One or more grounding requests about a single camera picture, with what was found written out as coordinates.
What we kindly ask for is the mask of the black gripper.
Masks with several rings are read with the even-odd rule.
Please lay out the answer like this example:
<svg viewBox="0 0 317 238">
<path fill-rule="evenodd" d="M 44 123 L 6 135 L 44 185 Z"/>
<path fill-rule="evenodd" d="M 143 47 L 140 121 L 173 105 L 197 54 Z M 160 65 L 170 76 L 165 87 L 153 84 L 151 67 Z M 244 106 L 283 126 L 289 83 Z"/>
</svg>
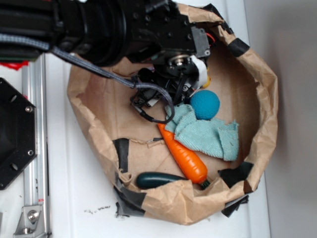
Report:
<svg viewBox="0 0 317 238">
<path fill-rule="evenodd" d="M 165 89 L 175 105 L 205 84 L 210 43 L 204 29 L 191 23 L 171 0 L 127 0 L 132 63 L 152 64 L 133 78 Z"/>
</svg>

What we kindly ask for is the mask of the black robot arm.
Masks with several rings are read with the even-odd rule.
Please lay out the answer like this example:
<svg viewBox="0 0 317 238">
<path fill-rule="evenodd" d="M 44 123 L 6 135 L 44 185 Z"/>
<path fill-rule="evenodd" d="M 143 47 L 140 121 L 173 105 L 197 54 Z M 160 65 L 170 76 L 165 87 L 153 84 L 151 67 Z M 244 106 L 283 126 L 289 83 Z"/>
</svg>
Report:
<svg viewBox="0 0 317 238">
<path fill-rule="evenodd" d="M 175 104 L 208 82 L 207 34 L 171 0 L 3 0 L 0 31 L 101 67 L 123 58 L 152 64 L 154 72 L 142 70 L 140 79 L 166 89 Z"/>
</svg>

